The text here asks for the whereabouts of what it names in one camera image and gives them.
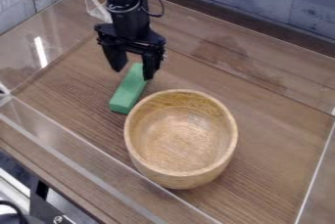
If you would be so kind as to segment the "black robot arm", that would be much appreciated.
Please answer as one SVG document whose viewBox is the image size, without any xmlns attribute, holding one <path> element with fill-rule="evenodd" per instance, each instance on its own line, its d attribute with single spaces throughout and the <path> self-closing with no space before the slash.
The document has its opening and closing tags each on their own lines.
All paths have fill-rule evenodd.
<svg viewBox="0 0 335 224">
<path fill-rule="evenodd" d="M 140 56 L 142 76 L 153 78 L 165 59 L 166 39 L 150 28 L 150 17 L 163 13 L 149 11 L 147 0 L 106 0 L 111 22 L 94 26 L 96 43 L 100 45 L 111 68 L 119 72 L 127 64 L 127 53 Z"/>
</svg>

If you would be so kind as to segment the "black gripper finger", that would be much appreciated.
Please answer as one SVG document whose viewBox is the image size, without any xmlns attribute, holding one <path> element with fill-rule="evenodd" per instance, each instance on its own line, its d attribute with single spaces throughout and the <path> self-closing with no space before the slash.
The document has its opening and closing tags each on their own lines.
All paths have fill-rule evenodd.
<svg viewBox="0 0 335 224">
<path fill-rule="evenodd" d="M 162 47 L 150 48 L 140 56 L 142 58 L 142 76 L 145 80 L 153 78 L 159 70 L 161 62 L 165 57 L 165 49 Z"/>
<path fill-rule="evenodd" d="M 119 72 L 128 62 L 124 46 L 103 45 L 102 50 L 111 68 Z"/>
</svg>

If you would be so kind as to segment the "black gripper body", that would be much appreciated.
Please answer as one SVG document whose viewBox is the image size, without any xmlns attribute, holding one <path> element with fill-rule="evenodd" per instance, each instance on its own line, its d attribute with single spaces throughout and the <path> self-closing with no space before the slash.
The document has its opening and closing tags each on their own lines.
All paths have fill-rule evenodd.
<svg viewBox="0 0 335 224">
<path fill-rule="evenodd" d="M 127 52 L 136 55 L 162 56 L 165 54 L 165 38 L 150 28 L 153 14 L 145 0 L 134 0 L 118 4 L 108 2 L 106 6 L 111 22 L 99 23 L 96 42 L 106 56 L 126 56 Z"/>
</svg>

